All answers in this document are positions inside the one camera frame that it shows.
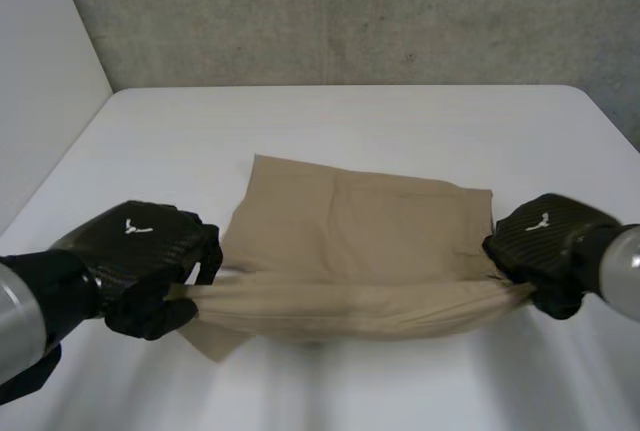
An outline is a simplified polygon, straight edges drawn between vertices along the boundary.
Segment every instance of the beige cloth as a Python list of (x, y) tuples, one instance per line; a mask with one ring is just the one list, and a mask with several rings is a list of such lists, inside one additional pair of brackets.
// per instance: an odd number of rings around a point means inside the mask
[(239, 276), (184, 287), (183, 335), (220, 359), (246, 337), (445, 336), (488, 323), (531, 292), (481, 249), (491, 191), (257, 156), (222, 240)]

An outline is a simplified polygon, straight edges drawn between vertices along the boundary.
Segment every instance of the concrete wall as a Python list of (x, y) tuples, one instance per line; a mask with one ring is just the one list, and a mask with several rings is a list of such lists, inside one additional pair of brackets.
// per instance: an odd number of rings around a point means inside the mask
[(640, 0), (75, 0), (115, 89), (558, 83), (640, 146)]
[(0, 0), (0, 233), (110, 95), (72, 0)]

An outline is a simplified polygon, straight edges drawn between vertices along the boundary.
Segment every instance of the robotic hand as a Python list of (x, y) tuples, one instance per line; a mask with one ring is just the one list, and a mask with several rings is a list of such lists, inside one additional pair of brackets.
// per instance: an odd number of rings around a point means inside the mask
[(587, 292), (640, 320), (640, 226), (555, 194), (498, 221), (483, 248), (514, 283), (536, 287), (533, 304), (556, 319), (573, 316)]
[(218, 228), (173, 206), (130, 201), (48, 251), (0, 258), (0, 403), (37, 391), (60, 360), (60, 341), (85, 319), (158, 339), (198, 309), (167, 301), (196, 263), (211, 284), (222, 263)]

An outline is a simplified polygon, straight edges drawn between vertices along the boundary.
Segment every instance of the table surface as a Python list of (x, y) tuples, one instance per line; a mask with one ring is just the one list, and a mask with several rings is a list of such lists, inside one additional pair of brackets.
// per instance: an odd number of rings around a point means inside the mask
[[(0, 254), (41, 250), (128, 199), (176, 204), (224, 231), (256, 153), (490, 188), (496, 219), (553, 191), (640, 221), (640, 156), (574, 88), (138, 89), (106, 103), (2, 235)], [(625, 356), (636, 356), (640, 328), (596, 299), (585, 308), (562, 323), (525, 309), (437, 340), (256, 338), (222, 364), (176, 333), (146, 343), (89, 322), (41, 392), (0, 409), (0, 427), (631, 429), (631, 358), (611, 362), (607, 343), (624, 335)]]

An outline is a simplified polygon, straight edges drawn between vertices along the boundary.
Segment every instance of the gray wall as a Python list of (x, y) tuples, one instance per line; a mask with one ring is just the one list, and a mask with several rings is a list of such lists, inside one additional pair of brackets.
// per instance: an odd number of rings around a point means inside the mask
[(640, 0), (75, 0), (114, 89), (561, 83), (640, 147)]

